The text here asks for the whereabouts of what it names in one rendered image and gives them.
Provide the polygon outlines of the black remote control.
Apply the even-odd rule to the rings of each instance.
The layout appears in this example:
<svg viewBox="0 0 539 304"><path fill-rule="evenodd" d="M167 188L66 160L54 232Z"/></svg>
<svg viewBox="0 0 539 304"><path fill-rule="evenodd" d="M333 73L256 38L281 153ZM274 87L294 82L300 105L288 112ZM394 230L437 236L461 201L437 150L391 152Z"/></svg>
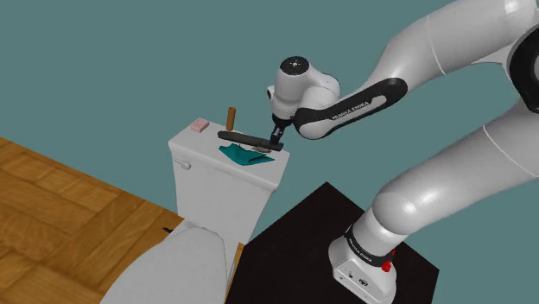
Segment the black remote control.
<svg viewBox="0 0 539 304"><path fill-rule="evenodd" d="M234 131L220 130L217 135L220 139L234 143L242 143L253 147L260 147L274 151L281 151L283 149L283 144L281 142L271 143L270 140L266 140L256 136L248 136Z"/></svg>

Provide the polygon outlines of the teal folded cloth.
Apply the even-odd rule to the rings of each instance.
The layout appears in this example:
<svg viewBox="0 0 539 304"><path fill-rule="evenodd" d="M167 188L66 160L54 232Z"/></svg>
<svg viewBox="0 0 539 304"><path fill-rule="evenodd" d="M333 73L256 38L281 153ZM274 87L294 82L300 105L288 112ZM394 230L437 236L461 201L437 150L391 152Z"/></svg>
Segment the teal folded cloth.
<svg viewBox="0 0 539 304"><path fill-rule="evenodd" d="M228 146L219 146L219 151L240 166L250 166L274 161L273 158L263 153L243 149L235 143L231 143Z"/></svg>

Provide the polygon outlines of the white toilet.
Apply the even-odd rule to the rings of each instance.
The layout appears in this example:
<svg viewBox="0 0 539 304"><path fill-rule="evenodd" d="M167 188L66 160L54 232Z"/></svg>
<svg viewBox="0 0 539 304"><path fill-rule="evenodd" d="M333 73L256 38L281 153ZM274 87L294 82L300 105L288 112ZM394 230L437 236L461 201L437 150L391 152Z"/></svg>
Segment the white toilet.
<svg viewBox="0 0 539 304"><path fill-rule="evenodd" d="M290 154L238 165L220 151L225 126L189 126L169 140L182 222L114 281L100 304L225 304L240 244L247 244Z"/></svg>

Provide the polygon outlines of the black robot stand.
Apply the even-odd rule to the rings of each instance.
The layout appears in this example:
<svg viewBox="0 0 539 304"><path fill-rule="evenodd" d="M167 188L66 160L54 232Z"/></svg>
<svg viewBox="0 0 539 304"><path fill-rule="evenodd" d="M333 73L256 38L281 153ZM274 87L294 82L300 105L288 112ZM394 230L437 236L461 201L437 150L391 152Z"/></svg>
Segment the black robot stand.
<svg viewBox="0 0 539 304"><path fill-rule="evenodd" d="M225 304L434 304L404 239L324 183L243 248Z"/></svg>

